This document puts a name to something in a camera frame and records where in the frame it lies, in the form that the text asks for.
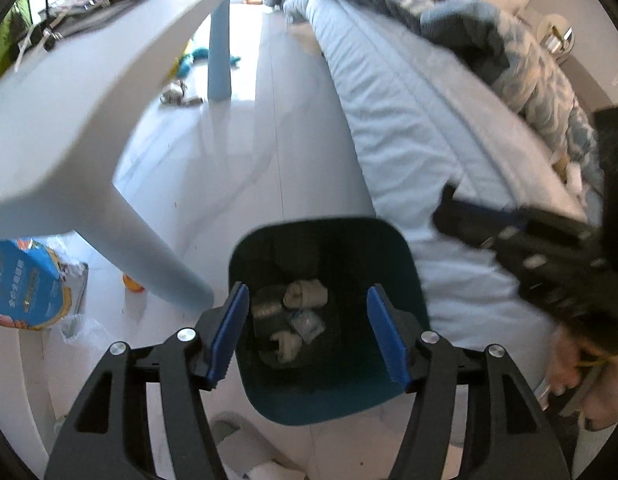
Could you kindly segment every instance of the orange object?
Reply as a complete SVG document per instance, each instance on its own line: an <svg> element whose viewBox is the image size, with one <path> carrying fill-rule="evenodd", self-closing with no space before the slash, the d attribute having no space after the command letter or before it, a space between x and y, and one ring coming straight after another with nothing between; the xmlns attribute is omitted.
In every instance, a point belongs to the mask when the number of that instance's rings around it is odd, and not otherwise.
<svg viewBox="0 0 618 480"><path fill-rule="evenodd" d="M122 282L125 284L127 290L131 292L142 292L145 290L145 287L140 285L140 283L132 280L128 274L122 275Z"/></svg>

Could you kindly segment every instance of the blue package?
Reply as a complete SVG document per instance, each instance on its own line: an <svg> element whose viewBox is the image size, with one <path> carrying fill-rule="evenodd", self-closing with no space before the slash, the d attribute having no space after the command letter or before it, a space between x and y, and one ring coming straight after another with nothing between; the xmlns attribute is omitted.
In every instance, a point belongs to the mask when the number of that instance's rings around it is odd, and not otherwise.
<svg viewBox="0 0 618 480"><path fill-rule="evenodd" d="M35 240L0 241L0 326L42 330L75 313L87 272Z"/></svg>

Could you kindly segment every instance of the green fabric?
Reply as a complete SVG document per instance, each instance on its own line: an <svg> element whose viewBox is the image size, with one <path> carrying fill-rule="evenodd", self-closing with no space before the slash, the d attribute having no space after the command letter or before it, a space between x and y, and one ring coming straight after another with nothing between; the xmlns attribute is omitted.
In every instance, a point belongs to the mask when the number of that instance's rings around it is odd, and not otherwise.
<svg viewBox="0 0 618 480"><path fill-rule="evenodd" d="M16 16L18 12L24 20L25 27L29 27L32 24L32 12L30 10L29 0L17 0L0 25L0 76L3 75L14 62L12 57L12 46L16 44L19 39L19 37L14 38L15 20L19 19Z"/></svg>

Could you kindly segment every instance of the gray blanket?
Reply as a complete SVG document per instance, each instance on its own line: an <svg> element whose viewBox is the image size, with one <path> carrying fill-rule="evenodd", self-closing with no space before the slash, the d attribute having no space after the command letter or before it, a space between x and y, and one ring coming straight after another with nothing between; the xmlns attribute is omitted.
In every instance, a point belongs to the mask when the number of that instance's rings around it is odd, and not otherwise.
<svg viewBox="0 0 618 480"><path fill-rule="evenodd" d="M302 21L307 0L287 0L286 15ZM540 135L552 152L579 163L602 194L596 132L567 76L510 14L480 0L346 0L398 20L413 33L453 50L475 75Z"/></svg>

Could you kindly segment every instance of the white table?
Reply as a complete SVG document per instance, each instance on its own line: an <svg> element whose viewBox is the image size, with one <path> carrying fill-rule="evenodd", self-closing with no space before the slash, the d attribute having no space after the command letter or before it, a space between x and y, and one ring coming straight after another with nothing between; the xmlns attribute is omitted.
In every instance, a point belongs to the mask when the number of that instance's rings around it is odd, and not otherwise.
<svg viewBox="0 0 618 480"><path fill-rule="evenodd" d="M209 98L224 100L229 0L147 0L0 80L0 239L75 230L164 300L213 305L211 287L112 184L136 122L210 13Z"/></svg>

